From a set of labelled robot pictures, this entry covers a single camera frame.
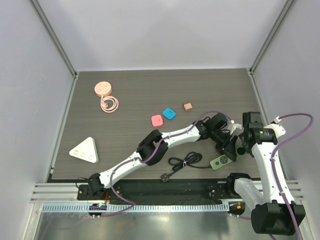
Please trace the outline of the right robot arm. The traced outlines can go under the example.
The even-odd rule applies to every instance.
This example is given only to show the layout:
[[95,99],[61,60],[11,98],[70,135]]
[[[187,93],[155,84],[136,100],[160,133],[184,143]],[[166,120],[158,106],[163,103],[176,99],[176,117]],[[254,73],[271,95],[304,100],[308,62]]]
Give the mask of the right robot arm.
[[262,190],[244,173],[231,173],[225,185],[231,198],[240,196],[250,210],[252,228],[257,234],[300,238],[299,225],[306,216],[303,205],[297,204],[287,185],[279,158],[278,139],[286,134],[276,117],[264,125],[260,112],[242,114],[243,132],[240,139],[244,149],[256,161]]

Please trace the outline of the white triangular power socket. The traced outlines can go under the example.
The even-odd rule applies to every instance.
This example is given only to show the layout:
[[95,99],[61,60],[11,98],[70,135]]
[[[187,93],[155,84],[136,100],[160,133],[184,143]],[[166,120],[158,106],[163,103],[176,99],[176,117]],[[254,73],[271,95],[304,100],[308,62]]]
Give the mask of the white triangular power socket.
[[80,144],[71,149],[69,155],[91,164],[97,164],[99,162],[96,143],[92,137],[87,137]]

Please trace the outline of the green power strip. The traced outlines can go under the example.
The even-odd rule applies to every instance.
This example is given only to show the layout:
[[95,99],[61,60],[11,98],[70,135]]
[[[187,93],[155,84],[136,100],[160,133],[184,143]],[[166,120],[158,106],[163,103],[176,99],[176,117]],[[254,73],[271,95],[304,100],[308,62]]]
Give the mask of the green power strip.
[[[241,158],[245,154],[246,154],[246,150],[244,147],[241,146],[236,149],[236,157],[237,158]],[[233,162],[234,161],[232,161],[228,156],[226,156],[225,154],[222,154],[221,156],[211,160],[209,162],[209,165],[213,170],[218,170],[218,169],[220,169],[228,164],[231,164]]]

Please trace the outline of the pink red plug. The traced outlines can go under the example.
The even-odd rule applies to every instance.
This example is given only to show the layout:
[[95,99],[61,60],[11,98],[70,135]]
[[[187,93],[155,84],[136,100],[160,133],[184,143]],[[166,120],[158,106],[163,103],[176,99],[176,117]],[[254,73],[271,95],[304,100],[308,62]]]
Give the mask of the pink red plug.
[[163,126],[164,121],[163,121],[162,116],[161,116],[160,114],[158,114],[158,115],[153,115],[153,116],[151,117],[151,124],[152,124],[152,126],[155,127],[155,128],[158,128],[158,127]]

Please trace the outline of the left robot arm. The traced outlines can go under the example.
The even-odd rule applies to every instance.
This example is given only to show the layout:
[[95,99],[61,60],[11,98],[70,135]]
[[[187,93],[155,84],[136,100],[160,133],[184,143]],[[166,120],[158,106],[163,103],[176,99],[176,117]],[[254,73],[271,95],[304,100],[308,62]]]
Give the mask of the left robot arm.
[[186,143],[211,139],[215,142],[215,148],[219,153],[236,161],[237,133],[240,130],[242,126],[239,123],[230,120],[221,112],[217,112],[213,117],[199,119],[179,130],[171,132],[153,130],[127,159],[111,169],[91,175],[87,180],[88,193],[95,200],[102,199],[116,182],[135,170],[157,164],[169,149]]

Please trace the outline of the blue plug adapter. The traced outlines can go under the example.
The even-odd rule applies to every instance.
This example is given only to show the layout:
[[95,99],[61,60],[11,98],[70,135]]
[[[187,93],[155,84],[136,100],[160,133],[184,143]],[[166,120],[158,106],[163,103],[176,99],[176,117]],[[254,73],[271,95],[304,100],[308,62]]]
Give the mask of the blue plug adapter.
[[176,112],[174,110],[172,110],[171,108],[166,108],[163,112],[162,115],[168,119],[168,120],[172,120],[175,118],[176,116]]

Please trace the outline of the pink round power socket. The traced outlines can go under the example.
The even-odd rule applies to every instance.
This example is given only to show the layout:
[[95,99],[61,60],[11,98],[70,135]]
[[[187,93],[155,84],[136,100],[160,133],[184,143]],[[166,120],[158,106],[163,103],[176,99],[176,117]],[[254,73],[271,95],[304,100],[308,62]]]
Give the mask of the pink round power socket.
[[112,85],[108,81],[98,82],[94,86],[94,92],[98,97],[107,97],[112,93]]

